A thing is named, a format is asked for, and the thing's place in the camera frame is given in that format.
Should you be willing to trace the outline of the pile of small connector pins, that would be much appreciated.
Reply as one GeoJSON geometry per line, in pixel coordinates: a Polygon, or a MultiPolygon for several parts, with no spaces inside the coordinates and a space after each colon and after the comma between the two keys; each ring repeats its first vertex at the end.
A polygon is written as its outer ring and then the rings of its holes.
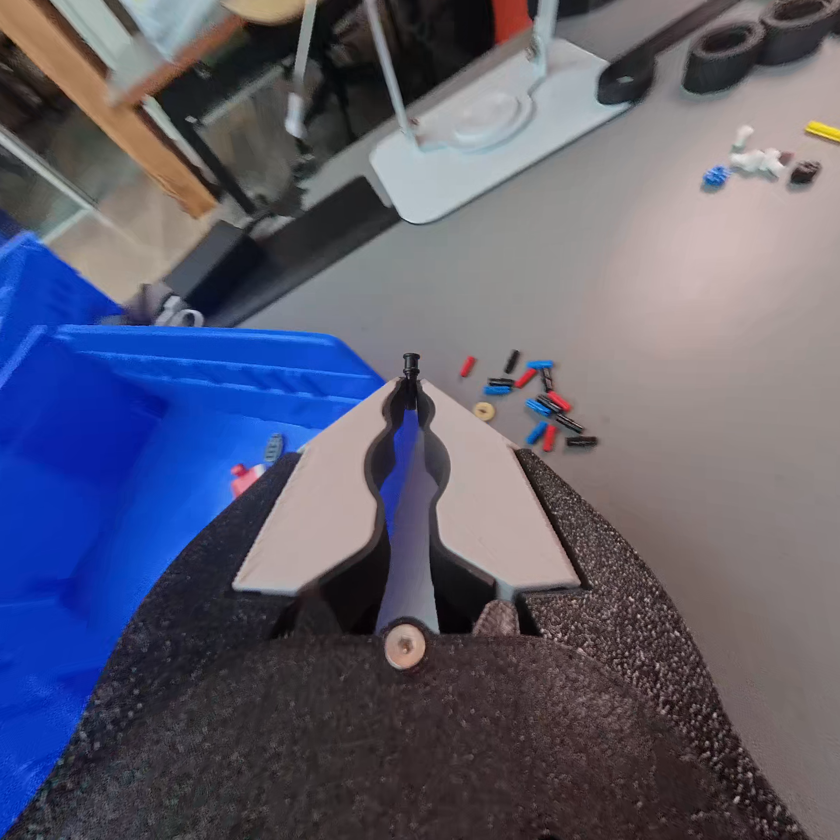
{"type": "Polygon", "coordinates": [[[560,445],[567,449],[596,447],[599,437],[589,434],[572,417],[573,406],[555,387],[553,372],[552,360],[525,360],[519,349],[512,349],[500,373],[485,379],[477,402],[493,403],[498,410],[501,401],[521,396],[523,410],[532,419],[532,427],[524,439],[527,448],[540,447],[544,454],[551,454],[560,445]]]}

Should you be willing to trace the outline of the blue plastic parts bin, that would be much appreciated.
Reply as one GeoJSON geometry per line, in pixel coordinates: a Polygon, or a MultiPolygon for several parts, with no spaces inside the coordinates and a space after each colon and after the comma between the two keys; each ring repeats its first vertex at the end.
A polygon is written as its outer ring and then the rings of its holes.
{"type": "Polygon", "coordinates": [[[34,327],[91,325],[120,305],[45,246],[22,232],[1,248],[1,364],[34,327]]]}
{"type": "Polygon", "coordinates": [[[233,500],[382,377],[308,332],[35,327],[2,367],[2,833],[63,753],[118,637],[233,500]]]}

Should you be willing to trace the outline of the wooden pillar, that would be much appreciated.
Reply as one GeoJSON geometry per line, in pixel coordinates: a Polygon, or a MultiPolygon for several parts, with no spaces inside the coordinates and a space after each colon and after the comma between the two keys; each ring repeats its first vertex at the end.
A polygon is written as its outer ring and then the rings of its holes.
{"type": "Polygon", "coordinates": [[[111,104],[104,65],[51,3],[2,1],[1,29],[184,212],[199,218],[215,208],[215,195],[154,121],[137,106],[111,104]]]}

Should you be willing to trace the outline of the wire page holder arm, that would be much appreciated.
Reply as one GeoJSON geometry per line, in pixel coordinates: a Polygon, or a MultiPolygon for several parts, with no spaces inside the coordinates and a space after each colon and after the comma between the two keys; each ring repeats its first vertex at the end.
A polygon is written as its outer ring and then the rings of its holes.
{"type": "Polygon", "coordinates": [[[304,140],[306,72],[312,45],[318,2],[306,1],[301,18],[297,51],[291,76],[291,90],[287,100],[286,131],[296,140],[304,140]]]}

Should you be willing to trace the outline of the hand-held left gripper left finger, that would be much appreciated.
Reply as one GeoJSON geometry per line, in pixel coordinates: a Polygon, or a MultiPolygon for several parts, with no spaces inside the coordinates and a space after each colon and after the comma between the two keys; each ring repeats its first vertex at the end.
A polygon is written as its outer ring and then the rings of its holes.
{"type": "Polygon", "coordinates": [[[386,382],[304,445],[234,579],[240,593],[317,596],[347,633],[375,630],[390,570],[387,486],[404,383],[386,382]]]}

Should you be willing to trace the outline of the grey desk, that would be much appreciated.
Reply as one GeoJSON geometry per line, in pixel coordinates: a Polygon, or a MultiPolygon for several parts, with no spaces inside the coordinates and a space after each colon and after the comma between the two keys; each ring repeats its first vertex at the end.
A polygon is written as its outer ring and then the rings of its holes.
{"type": "Polygon", "coordinates": [[[329,333],[385,378],[419,352],[467,408],[510,350],[552,359],[601,442],[549,465],[664,583],[799,823],[838,838],[838,144],[804,132],[838,126],[838,36],[712,98],[682,90],[686,50],[623,116],[241,326],[329,333]],[[781,178],[731,167],[744,124],[744,151],[794,153],[781,178]]]}

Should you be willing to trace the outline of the orange bag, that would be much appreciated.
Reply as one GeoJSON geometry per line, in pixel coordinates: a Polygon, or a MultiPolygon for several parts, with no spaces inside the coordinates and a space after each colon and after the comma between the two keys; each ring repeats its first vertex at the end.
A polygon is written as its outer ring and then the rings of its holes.
{"type": "Polygon", "coordinates": [[[528,1],[493,0],[490,2],[490,6],[493,16],[494,43],[496,45],[509,41],[532,26],[528,1]]]}

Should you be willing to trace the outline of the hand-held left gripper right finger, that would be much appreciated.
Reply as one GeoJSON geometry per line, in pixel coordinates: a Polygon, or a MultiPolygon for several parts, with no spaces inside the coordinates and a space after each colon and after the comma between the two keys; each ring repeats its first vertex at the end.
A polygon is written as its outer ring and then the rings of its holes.
{"type": "Polygon", "coordinates": [[[493,601],[574,592],[582,578],[519,446],[428,381],[417,386],[438,629],[469,634],[493,601]]]}

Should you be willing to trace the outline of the black power adapter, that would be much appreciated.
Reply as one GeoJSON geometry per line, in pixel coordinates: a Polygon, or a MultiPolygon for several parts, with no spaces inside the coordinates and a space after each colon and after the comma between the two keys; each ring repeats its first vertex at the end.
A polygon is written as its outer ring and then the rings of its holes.
{"type": "Polygon", "coordinates": [[[265,261],[265,249],[250,233],[220,220],[161,282],[208,320],[265,261]]]}

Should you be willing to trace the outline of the white toy connector piece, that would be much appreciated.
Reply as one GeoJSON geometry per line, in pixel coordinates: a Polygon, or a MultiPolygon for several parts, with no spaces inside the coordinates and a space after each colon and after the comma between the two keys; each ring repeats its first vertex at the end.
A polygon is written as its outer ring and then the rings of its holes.
{"type": "Polygon", "coordinates": [[[779,179],[785,173],[782,152],[774,148],[731,152],[729,163],[733,169],[747,174],[760,174],[779,179]]]}

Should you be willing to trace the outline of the white metal book stand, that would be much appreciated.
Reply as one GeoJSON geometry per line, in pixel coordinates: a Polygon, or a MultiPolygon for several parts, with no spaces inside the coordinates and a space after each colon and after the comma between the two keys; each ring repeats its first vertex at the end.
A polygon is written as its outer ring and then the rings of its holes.
{"type": "Polygon", "coordinates": [[[607,62],[554,36],[558,7],[540,1],[524,49],[410,118],[376,2],[364,2],[398,124],[370,161],[402,220],[438,221],[627,110],[596,100],[607,62]]]}

